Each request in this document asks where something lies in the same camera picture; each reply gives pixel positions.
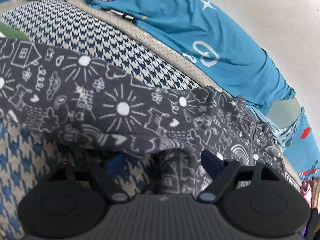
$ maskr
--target gray pajamas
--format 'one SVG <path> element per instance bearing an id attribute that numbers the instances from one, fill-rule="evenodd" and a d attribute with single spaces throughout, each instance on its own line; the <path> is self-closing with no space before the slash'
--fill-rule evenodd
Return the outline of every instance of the gray pajamas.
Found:
<path id="1" fill-rule="evenodd" d="M 0 39 L 0 115 L 65 145 L 157 153 L 162 193 L 197 195 L 211 182 L 204 149 L 284 174 L 269 125 L 257 123 L 244 98 L 148 87 L 103 60 L 29 41 Z"/>

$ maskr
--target green fabric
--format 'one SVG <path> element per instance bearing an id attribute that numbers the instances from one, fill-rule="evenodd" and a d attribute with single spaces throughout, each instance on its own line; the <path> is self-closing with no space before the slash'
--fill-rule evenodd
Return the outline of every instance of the green fabric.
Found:
<path id="1" fill-rule="evenodd" d="M 0 36 L 3 38 L 18 38 L 21 40 L 28 41 L 29 38 L 22 32 L 17 31 L 16 29 L 9 27 L 3 23 L 0 23 Z"/>
<path id="2" fill-rule="evenodd" d="M 301 106 L 296 98 L 275 101 L 266 115 L 279 128 L 290 127 L 300 116 Z"/>

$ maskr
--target round black pad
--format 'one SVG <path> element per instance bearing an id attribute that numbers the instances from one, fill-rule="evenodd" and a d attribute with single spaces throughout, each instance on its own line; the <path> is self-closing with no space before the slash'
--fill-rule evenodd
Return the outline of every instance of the round black pad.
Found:
<path id="1" fill-rule="evenodd" d="M 303 197 L 278 181 L 260 181 L 235 190 L 224 199 L 223 211 L 240 231 L 271 238 L 301 231 L 310 216 Z"/>
<path id="2" fill-rule="evenodd" d="M 44 238 L 77 236 L 99 223 L 104 213 L 105 203 L 100 194 L 68 181 L 35 188 L 18 207 L 23 228 Z"/>

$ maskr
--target white wall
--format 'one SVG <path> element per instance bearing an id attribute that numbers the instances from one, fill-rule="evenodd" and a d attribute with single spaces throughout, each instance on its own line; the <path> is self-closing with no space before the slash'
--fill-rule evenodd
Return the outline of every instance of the white wall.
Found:
<path id="1" fill-rule="evenodd" d="M 320 146 L 320 0 L 210 0 L 271 56 Z"/>

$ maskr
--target gray button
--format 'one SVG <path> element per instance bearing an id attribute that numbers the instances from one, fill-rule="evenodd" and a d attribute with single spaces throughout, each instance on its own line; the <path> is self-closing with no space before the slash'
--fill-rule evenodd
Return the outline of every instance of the gray button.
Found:
<path id="1" fill-rule="evenodd" d="M 214 201 L 216 199 L 216 195 L 215 194 L 212 194 L 212 193 L 209 193 L 209 192 L 205 192 L 205 193 L 201 193 L 200 194 L 200 199 L 202 201 L 205 201 L 205 202 L 211 202 L 211 201 Z"/>
<path id="2" fill-rule="evenodd" d="M 117 202 L 123 202 L 127 200 L 127 195 L 124 193 L 114 193 L 111 198 Z"/>

